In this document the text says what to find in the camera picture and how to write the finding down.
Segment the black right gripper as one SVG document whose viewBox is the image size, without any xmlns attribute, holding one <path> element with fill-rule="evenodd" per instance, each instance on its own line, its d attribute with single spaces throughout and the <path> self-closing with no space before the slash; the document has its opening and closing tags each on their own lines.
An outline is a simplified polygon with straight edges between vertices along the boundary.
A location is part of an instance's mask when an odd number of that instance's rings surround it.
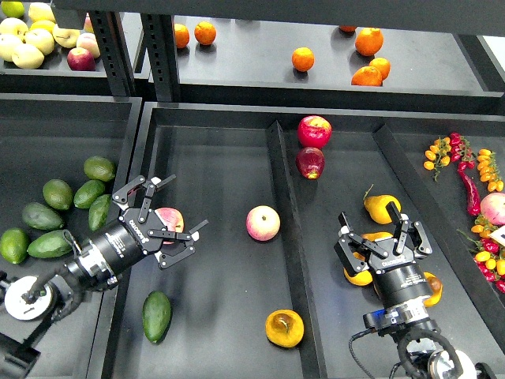
<svg viewBox="0 0 505 379">
<path fill-rule="evenodd" d="M 384 307 L 395 307 L 404 302 L 432 295 L 432 290 L 420 266 L 413 257 L 427 257 L 433 249 L 420 221 L 412 221 L 390 201 L 386 210 L 395 224 L 393 238 L 371 242 L 354 232 L 345 212 L 339 214 L 339 239 L 334 249 L 350 276 L 369 270 L 372 282 L 380 289 Z M 407 239 L 413 250 L 406 247 Z M 383 258 L 383 251 L 388 253 Z"/>
</svg>

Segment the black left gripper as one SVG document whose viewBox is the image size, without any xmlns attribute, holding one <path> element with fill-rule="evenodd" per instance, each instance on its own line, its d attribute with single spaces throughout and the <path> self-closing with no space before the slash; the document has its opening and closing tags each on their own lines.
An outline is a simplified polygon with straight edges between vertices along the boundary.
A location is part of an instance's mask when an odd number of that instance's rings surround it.
<svg viewBox="0 0 505 379">
<path fill-rule="evenodd" d="M 112 194 L 112 202 L 120 209 L 117 219 L 93 234 L 93 244 L 103 256 L 112 276 L 122 274 L 146 255 L 153 253 L 161 270 L 194 254 L 194 244 L 200 239 L 200 229 L 208 225 L 203 220 L 188 233 L 167 231 L 164 221 L 152 208 L 152 198 L 176 179 L 171 174 L 165 179 L 139 175 Z M 164 244 L 172 242 L 183 249 L 171 254 Z"/>
</svg>

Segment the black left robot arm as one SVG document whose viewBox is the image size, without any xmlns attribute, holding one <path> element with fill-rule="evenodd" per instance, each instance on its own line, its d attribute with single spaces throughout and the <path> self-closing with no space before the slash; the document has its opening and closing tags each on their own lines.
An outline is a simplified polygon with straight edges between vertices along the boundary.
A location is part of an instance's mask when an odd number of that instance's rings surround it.
<svg viewBox="0 0 505 379">
<path fill-rule="evenodd" d="M 94 232 L 79 245 L 71 233 L 62 232 L 74 257 L 46 275 L 2 278 L 1 303 L 19 321 L 39 325 L 22 342 L 1 336 L 1 376 L 25 378 L 39 358 L 34 346 L 52 324 L 70 315 L 93 291 L 115 287 L 122 273 L 149 255 L 161 269 L 192 255 L 203 220 L 187 232 L 172 231 L 151 207 L 153 196 L 175 177 L 146 179 L 140 175 L 112 195 L 121 212 L 118 218 Z"/>
</svg>

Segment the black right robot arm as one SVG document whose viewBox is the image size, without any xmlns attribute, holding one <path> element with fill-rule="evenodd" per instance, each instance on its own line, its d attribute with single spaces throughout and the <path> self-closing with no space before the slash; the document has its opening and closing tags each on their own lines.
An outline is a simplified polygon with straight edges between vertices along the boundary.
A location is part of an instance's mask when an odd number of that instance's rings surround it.
<svg viewBox="0 0 505 379">
<path fill-rule="evenodd" d="M 344 212 L 339 215 L 339 239 L 334 249 L 347 274 L 368 272 L 382 307 L 363 316 L 367 334 L 390 336 L 398 352 L 397 367 L 410 378 L 493 378 L 489 365 L 471 361 L 442 336 L 428 315 L 426 301 L 434 292 L 418 264 L 432 253 L 421 222 L 402 214 L 394 202 L 386 206 L 395 225 L 391 237 L 371 241 L 350 226 Z"/>
</svg>

